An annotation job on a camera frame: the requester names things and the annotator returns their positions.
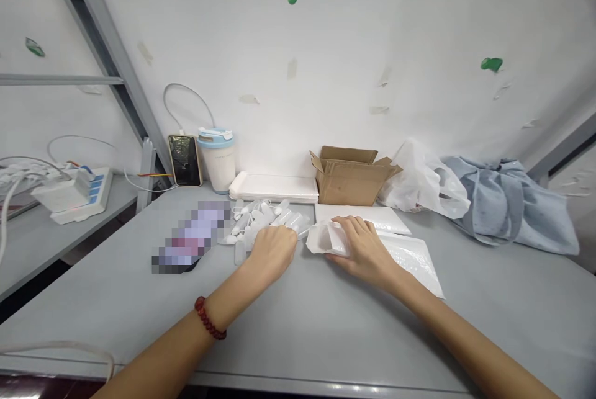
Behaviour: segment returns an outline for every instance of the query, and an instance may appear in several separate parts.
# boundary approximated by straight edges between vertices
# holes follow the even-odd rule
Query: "forearm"
[[[205,310],[218,330],[226,329],[266,288],[267,284],[251,274],[251,270],[247,261],[205,300]],[[192,310],[93,399],[174,399],[214,342]]]
[[[389,292],[432,330],[488,397],[557,397],[414,276],[404,271],[395,280]]]

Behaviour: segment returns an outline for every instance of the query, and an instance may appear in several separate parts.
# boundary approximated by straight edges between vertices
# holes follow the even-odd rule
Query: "charger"
[[[31,195],[53,213],[88,204],[89,188],[95,175],[80,168],[68,171],[68,175],[72,177],[69,181],[59,177],[44,181]]]

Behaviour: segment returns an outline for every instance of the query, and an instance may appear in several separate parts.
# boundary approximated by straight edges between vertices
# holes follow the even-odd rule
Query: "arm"
[[[387,252],[374,225],[336,217],[350,242],[350,257],[326,257],[348,273],[389,292],[443,342],[489,398],[556,398],[536,377],[439,300]]]
[[[284,226],[261,230],[250,257],[205,300],[223,331],[286,271],[297,237]],[[110,380],[93,399],[175,399],[215,339],[190,311]]]

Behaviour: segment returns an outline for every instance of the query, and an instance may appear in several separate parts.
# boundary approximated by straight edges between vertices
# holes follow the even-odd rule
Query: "metal frame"
[[[143,140],[143,153],[141,154],[141,174],[151,174],[155,168],[155,148],[149,137]],[[139,182],[139,186],[150,190],[153,184],[151,177],[146,177]],[[151,203],[150,191],[139,191],[137,194],[137,214],[139,214],[147,205]]]
[[[556,173],[587,151],[594,143],[596,143],[596,114],[589,117],[536,163],[528,171],[528,175],[544,186]]]
[[[160,166],[171,174],[169,148],[166,140],[161,134],[161,130],[153,115],[149,102],[147,101],[145,92],[141,87],[141,83],[137,78],[132,62],[124,48],[124,44],[118,34],[118,30],[112,20],[112,16],[110,15],[105,0],[84,0],[84,3],[101,39],[103,39],[107,52],[118,72],[118,76],[124,80],[126,90],[128,94],[130,94],[129,99],[132,101],[132,108],[134,109],[136,116],[140,119],[140,123],[143,125],[143,129],[146,132],[141,136],[149,137],[151,139],[157,152],[157,156],[159,157]]]
[[[84,86],[107,85],[122,109],[139,144],[145,138],[155,147],[157,159],[152,170],[171,173],[169,148],[161,134],[147,97],[134,72],[114,21],[104,0],[64,0],[77,23],[103,76],[0,74],[0,86]],[[162,188],[171,186],[162,177]]]
[[[0,86],[80,86],[124,84],[117,76],[23,75],[0,73]]]

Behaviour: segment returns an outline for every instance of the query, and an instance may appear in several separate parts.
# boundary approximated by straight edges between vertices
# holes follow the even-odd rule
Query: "blue lid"
[[[199,128],[197,143],[201,148],[207,149],[228,148],[234,144],[234,136],[229,129]]]

